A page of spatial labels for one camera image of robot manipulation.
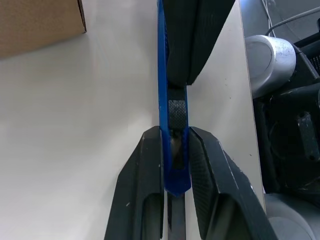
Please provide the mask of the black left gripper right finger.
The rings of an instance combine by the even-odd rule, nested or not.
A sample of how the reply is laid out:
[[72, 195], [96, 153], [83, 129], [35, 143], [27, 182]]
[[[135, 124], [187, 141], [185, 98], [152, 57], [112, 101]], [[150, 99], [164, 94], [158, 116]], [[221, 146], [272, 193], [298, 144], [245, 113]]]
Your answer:
[[277, 236], [248, 177], [219, 140], [189, 129], [192, 192], [202, 240], [275, 240]]

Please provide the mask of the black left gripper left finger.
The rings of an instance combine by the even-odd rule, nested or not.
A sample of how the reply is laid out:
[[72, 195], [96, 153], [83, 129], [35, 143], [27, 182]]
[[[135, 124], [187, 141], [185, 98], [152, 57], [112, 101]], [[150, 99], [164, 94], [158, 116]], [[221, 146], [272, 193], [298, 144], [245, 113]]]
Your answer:
[[163, 237], [164, 177], [162, 135], [146, 130], [120, 171], [104, 238], [160, 240]]

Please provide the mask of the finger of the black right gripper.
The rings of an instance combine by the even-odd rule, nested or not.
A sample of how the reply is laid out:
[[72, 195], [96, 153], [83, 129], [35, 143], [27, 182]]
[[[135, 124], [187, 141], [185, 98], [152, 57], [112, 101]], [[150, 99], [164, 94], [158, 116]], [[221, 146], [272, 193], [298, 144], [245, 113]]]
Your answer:
[[168, 82], [192, 85], [204, 68], [234, 5], [234, 0], [165, 0], [169, 54]]

